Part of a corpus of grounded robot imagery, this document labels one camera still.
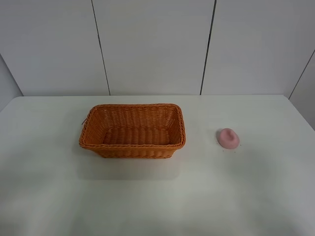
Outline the orange woven wicker basket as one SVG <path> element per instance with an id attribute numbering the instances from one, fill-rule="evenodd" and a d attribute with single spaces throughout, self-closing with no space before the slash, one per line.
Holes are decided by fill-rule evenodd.
<path id="1" fill-rule="evenodd" d="M 176 104 L 102 104 L 88 113 L 81 148 L 103 158 L 170 158 L 186 143 Z"/>

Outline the pink peach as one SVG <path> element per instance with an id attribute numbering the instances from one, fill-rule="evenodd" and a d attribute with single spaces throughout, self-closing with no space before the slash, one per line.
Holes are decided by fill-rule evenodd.
<path id="1" fill-rule="evenodd" d="M 217 134 L 218 143 L 225 149 L 235 149 L 240 144 L 240 138 L 230 128 L 221 129 Z"/>

